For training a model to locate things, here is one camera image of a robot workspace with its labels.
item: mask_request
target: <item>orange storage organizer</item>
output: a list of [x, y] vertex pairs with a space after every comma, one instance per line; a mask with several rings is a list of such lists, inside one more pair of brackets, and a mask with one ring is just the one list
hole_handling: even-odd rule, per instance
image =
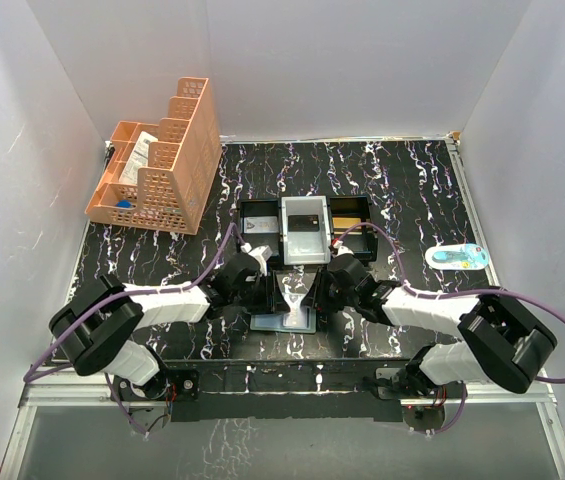
[[[119, 183], [140, 133], [149, 145], [148, 166], [138, 184]], [[120, 122], [113, 132], [113, 158], [86, 213], [92, 222], [195, 235], [222, 155], [208, 78], [181, 78], [158, 125]], [[131, 208], [116, 207], [126, 200]]]

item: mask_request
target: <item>wire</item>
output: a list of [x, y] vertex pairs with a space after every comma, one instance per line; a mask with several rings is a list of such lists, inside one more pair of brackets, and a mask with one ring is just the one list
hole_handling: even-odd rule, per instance
[[164, 401], [166, 402], [166, 411], [169, 414], [169, 419], [173, 415], [173, 404], [177, 396], [178, 393], [175, 389], [175, 385], [171, 385], [171, 391], [169, 392], [169, 390], [167, 390], [166, 395], [164, 396]]
[[458, 407], [458, 410], [455, 412], [455, 415], [453, 415], [453, 418], [451, 419], [451, 421], [449, 423], [447, 423], [446, 425], [442, 426], [439, 430], [434, 430], [435, 433], [444, 433], [447, 430], [449, 430], [453, 425], [455, 425], [457, 423], [457, 421], [462, 416], [462, 412], [464, 412], [464, 406], [466, 405], [467, 395], [468, 395], [468, 392], [466, 391], [466, 385], [463, 383], [462, 384], [462, 396], [460, 397], [460, 406]]
[[[398, 269], [400, 271], [399, 272], [400, 280], [404, 284], [403, 285], [404, 290], [410, 295], [413, 295], [414, 297], [423, 298], [425, 300], [444, 300], [448, 298], [458, 298], [458, 297], [467, 297], [467, 296], [475, 296], [475, 295], [493, 295], [494, 293], [497, 293], [498, 295], [501, 295], [503, 297], [515, 298], [516, 300], [520, 300], [529, 303], [531, 305], [534, 305], [538, 307], [540, 310], [544, 310], [548, 314], [554, 316], [565, 325], [565, 317], [562, 314], [560, 314], [558, 311], [526, 295], [523, 295], [521, 293], [511, 292], [509, 290], [494, 291], [486, 288], [478, 288], [473, 290], [465, 290], [462, 292], [452, 292], [452, 293], [432, 293], [432, 292], [422, 292], [419, 290], [414, 290], [413, 288], [411, 288], [411, 285], [409, 284], [409, 281], [406, 278], [406, 270], [404, 269], [404, 265], [402, 264], [402, 260], [400, 258], [400, 252], [398, 252], [398, 249], [395, 247], [393, 240], [391, 240], [391, 237], [389, 237], [389, 235], [384, 231], [384, 229], [370, 222], [360, 222], [346, 229], [344, 233], [340, 235], [339, 240], [344, 239], [344, 237], [346, 237], [351, 231], [355, 230], [356, 228], [360, 228], [363, 226], [373, 228], [376, 232], [381, 234], [389, 242], [389, 245], [391, 245], [391, 248], [393, 249], [393, 253], [395, 254], [395, 259], [398, 264]], [[565, 384], [565, 378], [536, 377], [535, 379], [539, 382], [544, 382], [544, 383]]]
[[151, 426], [149, 428], [146, 429], [146, 431], [151, 433], [151, 430], [153, 430], [153, 427], [155, 427], [160, 420], [162, 420], [163, 418], [166, 418], [166, 417], [170, 417], [168, 413], [165, 413], [164, 415], [160, 415], [158, 418], [153, 420], [153, 423], [151, 424]]
[[440, 402], [440, 404], [438, 405], [438, 407], [443, 406], [446, 403], [446, 385], [442, 386], [442, 390], [443, 390], [443, 397], [442, 397], [442, 402]]
[[109, 377], [108, 373], [104, 374], [104, 379], [106, 380], [106, 384], [109, 386], [109, 390], [111, 390], [111, 397], [113, 398], [113, 400], [115, 401], [115, 403], [118, 404], [118, 407], [120, 407], [120, 410], [122, 411], [122, 413], [124, 414], [124, 416], [127, 418], [127, 420], [129, 421], [129, 423], [131, 425], [133, 425], [135, 427], [135, 429], [140, 432], [142, 435], [144, 435], [145, 437], [149, 434], [149, 430], [147, 430], [146, 428], [144, 428], [142, 425], [140, 425], [138, 422], [135, 421], [135, 418], [133, 418], [131, 416], [131, 414], [129, 413], [129, 411], [126, 409], [126, 407], [124, 406], [124, 404], [122, 403], [122, 400], [120, 400], [120, 397], [118, 396], [117, 392], [115, 391], [115, 389], [113, 388], [113, 384], [111, 383], [111, 378]]
[[[62, 343], [67, 339], [67, 337], [69, 335], [71, 335], [71, 333], [73, 333], [80, 325], [82, 325], [88, 318], [90, 318], [91, 315], [93, 315], [94, 313], [99, 311], [101, 308], [107, 306], [108, 304], [115, 302], [116, 300], [119, 300], [120, 298], [125, 298], [125, 297], [133, 297], [133, 296], [136, 296], [136, 295], [151, 295], [151, 294], [155, 294], [155, 293], [175, 293], [175, 292], [181, 293], [181, 292], [186, 292], [187, 290], [191, 290], [192, 288], [195, 288], [197, 285], [199, 285], [207, 277], [207, 275], [209, 273], [211, 273], [211, 271], [213, 270], [213, 267], [215, 267], [215, 265], [217, 265], [217, 263], [220, 261], [220, 257], [224, 253], [224, 250], [226, 249], [226, 246], [229, 242], [229, 238], [231, 238], [232, 233], [234, 233], [238, 237], [238, 240], [241, 244], [245, 243], [244, 239], [240, 235], [240, 232], [238, 230], [237, 225], [235, 223], [231, 222], [231, 224], [229, 225], [229, 227], [226, 230], [226, 233], [224, 234], [224, 238], [222, 239], [222, 243], [220, 243], [220, 246], [218, 247], [217, 253], [215, 254], [213, 259], [211, 260], [211, 263], [202, 272], [202, 274], [200, 274], [200, 276], [198, 278], [196, 278], [190, 284], [183, 285], [183, 286], [182, 285], [174, 285], [174, 286], [169, 286], [169, 287], [143, 288], [143, 289], [131, 290], [131, 291], [125, 290], [125, 291], [122, 291], [120, 293], [116, 293], [114, 295], [111, 295], [111, 296], [101, 300], [100, 302], [96, 303], [95, 305], [93, 305], [86, 312], [84, 312], [82, 315], [80, 315], [77, 318], [77, 320], [75, 322], [73, 322], [73, 324], [71, 324], [71, 326], [69, 328], [67, 328], [62, 333], [62, 335], [60, 335], [55, 340], [55, 342], [53, 342], [51, 344], [51, 346], [49, 348], [47, 348], [42, 353], [42, 355], [40, 355], [40, 357], [33, 363], [33, 365], [31, 365], [31, 368], [29, 368], [29, 370], [24, 375], [24, 378], [23, 378], [24, 382], [25, 383], [31, 383], [31, 382], [34, 382], [35, 380], [42, 378], [42, 377], [46, 377], [47, 375], [51, 375], [52, 373], [56, 373], [56, 372], [59, 372], [60, 370], [64, 370], [64, 369], [71, 367], [70, 364], [66, 364], [66, 365], [60, 365], [58, 367], [54, 367], [54, 368], [49, 369], [49, 370], [38, 372], [38, 368], [40, 368], [40, 366], [42, 366], [42, 364], [53, 354], [55, 349], [57, 349], [58, 347], [60, 347], [62, 345]], [[126, 407], [124, 406], [124, 404], [120, 400], [120, 397], [115, 392], [115, 390], [113, 388], [113, 384], [111, 383], [111, 379], [109, 378], [108, 373], [104, 374], [104, 378], [106, 380], [107, 385], [109, 386], [109, 390], [111, 391], [111, 397], [113, 398], [115, 403], [118, 404], [118, 407], [120, 408], [120, 410], [122, 411], [124, 416], [127, 418], [129, 423], [131, 425], [133, 425], [133, 427], [135, 427], [135, 429], [138, 432], [142, 433], [145, 437], [148, 436], [150, 428], [149, 428], [149, 430], [145, 429], [142, 425], [140, 425], [138, 422], [136, 422], [135, 419], [131, 416], [129, 411], [126, 409]]]
[[442, 392], [442, 387], [438, 387], [435, 389], [435, 398], [433, 399], [433, 403], [427, 408], [435, 408], [438, 406], [438, 400], [440, 400], [441, 392]]

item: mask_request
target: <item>purple cable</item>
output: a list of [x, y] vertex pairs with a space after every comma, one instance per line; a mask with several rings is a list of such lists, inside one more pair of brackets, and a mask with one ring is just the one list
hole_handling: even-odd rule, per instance
[[139, 290], [131, 290], [131, 291], [125, 290], [123, 292], [119, 292], [119, 293], [116, 293], [114, 295], [111, 295], [110, 297], [107, 297], [107, 298], [99, 301], [95, 305], [93, 305], [86, 312], [84, 312], [82, 315], [80, 315], [80, 317], [78, 317], [78, 319], [75, 322], [73, 322], [73, 324], [71, 324], [71, 326], [69, 328], [67, 328], [62, 333], [62, 335], [60, 335], [57, 338], [57, 340], [55, 342], [53, 342], [51, 344], [51, 346], [44, 351], [44, 353], [42, 353], [42, 355], [40, 355], [40, 357], [33, 363], [33, 365], [31, 365], [31, 368], [29, 368], [29, 371], [26, 372], [26, 374], [24, 375], [24, 382], [25, 383], [31, 383], [34, 380], [38, 380], [42, 377], [46, 377], [47, 375], [51, 375], [52, 373], [55, 373], [57, 371], [64, 370], [65, 368], [69, 368], [69, 365], [62, 365], [60, 367], [55, 367], [55, 368], [52, 368], [51, 370], [46, 370], [44, 372], [38, 372], [37, 371], [38, 368], [40, 368], [40, 366], [46, 361], [46, 359], [51, 356], [53, 351], [56, 348], [58, 348], [60, 345], [62, 345], [62, 343], [67, 339], [67, 337], [69, 335], [71, 335], [91, 315], [93, 315], [94, 313], [99, 311], [101, 308], [106, 307], [108, 304], [110, 304], [110, 303], [112, 303], [116, 300], [119, 300], [120, 298], [134, 297], [136, 295], [151, 295], [151, 294], [155, 294], [155, 293], [186, 292], [187, 290], [191, 290], [192, 288], [195, 288], [196, 286], [198, 286], [202, 282], [202, 280], [204, 280], [206, 278], [206, 276], [209, 273], [211, 273], [211, 270], [213, 270], [213, 267], [215, 267], [215, 265], [220, 260], [220, 257], [224, 253], [224, 250], [226, 249], [226, 245], [229, 242], [229, 238], [231, 238], [231, 233], [233, 231], [235, 231], [235, 234], [237, 235], [240, 243], [242, 243], [242, 244], [245, 243], [244, 239], [240, 235], [240, 232], [238, 231], [237, 225], [235, 223], [231, 223], [229, 225], [229, 227], [227, 228], [226, 233], [224, 234], [224, 238], [222, 239], [222, 243], [220, 243], [220, 246], [218, 247], [218, 251], [215, 254], [215, 257], [213, 257], [213, 260], [211, 260], [211, 263], [209, 264], [209, 266], [206, 267], [206, 269], [202, 272], [202, 274], [198, 278], [193, 280], [193, 282], [191, 282], [190, 284], [182, 286], [182, 287], [180, 287], [180, 286], [161, 287], [161, 288], [151, 287], [151, 288], [142, 288], [142, 289], [139, 289]]
[[[468, 297], [475, 295], [493, 295], [494, 293], [497, 292], [498, 295], [501, 295], [503, 297], [511, 297], [526, 303], [530, 303], [531, 305], [538, 307], [540, 310], [544, 310], [550, 315], [553, 315], [555, 318], [560, 320], [565, 325], [565, 317], [556, 310], [554, 310], [553, 308], [551, 308], [550, 306], [538, 302], [537, 300], [527, 297], [526, 295], [523, 295], [521, 293], [511, 292], [508, 290], [494, 291], [486, 288], [478, 288], [473, 290], [465, 290], [463, 292], [452, 292], [452, 293], [418, 292], [417, 290], [411, 288], [409, 281], [406, 278], [406, 270], [404, 269], [404, 265], [402, 264], [402, 260], [400, 259], [400, 253], [398, 252], [398, 249], [395, 248], [395, 244], [393, 243], [393, 240], [391, 240], [391, 237], [389, 237], [389, 235], [382, 228], [370, 222], [360, 222], [348, 228], [342, 235], [340, 235], [339, 240], [342, 240], [344, 237], [346, 237], [349, 234], [349, 232], [361, 226], [366, 226], [374, 229], [376, 232], [381, 234], [387, 240], [387, 242], [389, 242], [389, 245], [391, 245], [391, 248], [393, 249], [393, 253], [395, 254], [395, 259], [398, 263], [398, 268], [400, 270], [400, 280], [402, 280], [402, 282], [404, 283], [403, 285], [404, 290], [407, 293], [413, 295], [414, 297], [424, 298], [425, 300], [444, 300], [447, 298]], [[565, 378], [535, 377], [535, 379], [539, 382], [544, 382], [544, 383], [565, 384]]]
[[456, 424], [456, 422], [462, 416], [462, 412], [464, 412], [464, 406], [466, 405], [467, 395], [468, 395], [468, 392], [466, 391], [466, 384], [463, 383], [462, 384], [462, 396], [460, 397], [460, 406], [458, 407], [458, 411], [455, 412], [455, 415], [453, 415], [453, 418], [451, 419], [451, 421], [449, 423], [447, 423], [443, 427], [440, 427], [439, 430], [435, 430], [435, 433], [444, 433], [447, 430], [449, 430], [453, 425]]
[[111, 378], [109, 377], [108, 373], [104, 374], [104, 379], [106, 380], [106, 384], [109, 386], [109, 390], [111, 390], [111, 396], [113, 397], [113, 400], [115, 400], [115, 403], [118, 404], [118, 407], [120, 407], [120, 410], [122, 410], [122, 413], [127, 418], [129, 423], [133, 425], [136, 428], [136, 430], [140, 432], [142, 435], [147, 436], [149, 434], [149, 431], [146, 428], [144, 428], [142, 425], [140, 425], [126, 409], [126, 407], [122, 403], [122, 400], [120, 400], [120, 397], [115, 392], [115, 389], [113, 388], [113, 383], [111, 383]]

